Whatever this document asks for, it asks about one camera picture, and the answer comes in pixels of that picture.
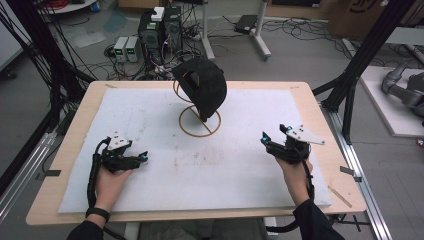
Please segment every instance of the right hand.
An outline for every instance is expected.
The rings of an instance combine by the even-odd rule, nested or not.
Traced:
[[[113,174],[101,166],[96,183],[96,207],[110,212],[131,173],[132,170],[127,170],[123,173]]]
[[[288,164],[282,159],[275,158],[280,165],[284,173],[284,180],[287,184],[289,193],[293,199],[293,202],[296,206],[299,206],[304,201],[309,199],[307,185],[308,180],[306,178],[305,169],[302,163],[298,164]],[[306,160],[306,164],[309,168],[309,171],[312,172],[313,166]]]

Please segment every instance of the desk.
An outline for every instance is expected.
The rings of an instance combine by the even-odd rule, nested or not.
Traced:
[[[365,211],[365,202],[352,176],[340,172],[347,164],[338,148],[330,128],[313,96],[311,89],[302,82],[241,82],[228,81],[229,89],[287,89],[296,102],[305,125],[315,134],[326,139],[326,145],[313,145],[315,156],[328,186],[333,205],[323,208],[326,214]],[[59,214],[58,209],[66,190],[73,162],[82,148],[83,140],[94,119],[103,94],[108,88],[167,88],[172,82],[93,82],[69,127],[51,169],[62,170],[59,177],[47,177],[26,218],[30,225],[79,223],[84,214]],[[126,212],[112,214],[111,221],[135,222],[180,219],[213,219],[234,217],[263,217],[291,215],[292,210],[279,208],[231,209],[202,211]]]

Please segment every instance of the wire ring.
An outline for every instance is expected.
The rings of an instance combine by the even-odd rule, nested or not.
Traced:
[[[181,100],[183,100],[183,101],[185,101],[185,102],[193,103],[192,101],[187,100],[187,99],[185,99],[185,98],[181,97],[181,96],[178,94],[178,89],[180,88],[180,84],[178,83],[178,86],[177,86],[177,88],[175,89],[175,83],[176,83],[176,82],[177,82],[177,80],[174,80],[174,83],[172,84],[172,88],[174,89],[174,93],[177,95],[177,97],[179,97]]]
[[[218,111],[215,111],[215,113],[218,115],[218,119],[219,119],[219,123],[218,123],[218,127],[216,127],[216,129],[215,130],[210,130],[209,128],[208,128],[208,126],[206,126],[206,124],[200,119],[200,117],[199,117],[199,115],[197,115],[197,113],[195,112],[195,111],[193,111],[193,109],[192,109],[192,107],[195,107],[195,105],[191,105],[191,106],[188,106],[188,107],[186,107],[181,113],[180,113],[180,117],[178,118],[178,124],[180,125],[180,128],[181,128],[181,130],[183,130],[183,132],[184,133],[186,133],[187,135],[189,135],[189,136],[192,136],[192,137],[198,137],[198,138],[201,138],[201,137],[209,137],[209,136],[211,136],[212,134],[214,134],[216,131],[218,131],[218,129],[219,129],[219,127],[221,127],[221,115],[219,114],[219,112]],[[197,117],[197,119],[199,119],[199,121],[203,124],[203,126],[209,131],[209,133],[208,134],[205,134],[205,135],[197,135],[197,134],[193,134],[193,133],[190,133],[190,132],[188,132],[186,129],[184,129],[184,127],[183,127],[183,125],[182,125],[182,123],[181,123],[181,118],[182,118],[182,116],[183,116],[183,114],[184,114],[184,112],[185,111],[187,111],[188,109],[190,109],[193,113],[194,113],[194,115],[196,115],[196,117]]]

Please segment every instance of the electronic equipment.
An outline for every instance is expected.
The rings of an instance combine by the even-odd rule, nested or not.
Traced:
[[[127,51],[127,58],[129,62],[138,62],[141,55],[140,39],[134,36],[129,37],[125,50]]]
[[[181,7],[175,6],[165,8],[163,22],[165,25],[168,48],[172,51],[182,49]]]
[[[234,31],[249,34],[250,30],[255,26],[258,15],[243,15],[240,20],[237,22]]]
[[[165,13],[164,7],[155,7],[154,9],[155,13],[152,14],[152,21],[153,22],[162,22],[163,15]]]
[[[164,25],[163,21],[154,22],[151,20],[153,13],[153,11],[150,11],[141,15],[138,36],[145,62],[153,61],[157,65],[163,65],[162,53],[165,55],[166,50],[164,48],[164,51],[162,51],[165,34]]]
[[[128,61],[127,52],[125,51],[125,46],[127,45],[128,37],[119,37],[115,46],[113,47],[113,51],[116,55],[116,60],[118,62],[126,62]]]

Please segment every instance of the black sleeve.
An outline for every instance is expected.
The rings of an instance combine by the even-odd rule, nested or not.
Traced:
[[[90,240],[102,240],[103,239],[103,230],[97,226],[97,224],[84,221],[76,228],[74,228],[67,240],[82,240],[82,239],[90,239]]]
[[[344,239],[342,235],[333,229],[321,209],[310,199],[299,205],[293,214],[299,224],[303,240]]]

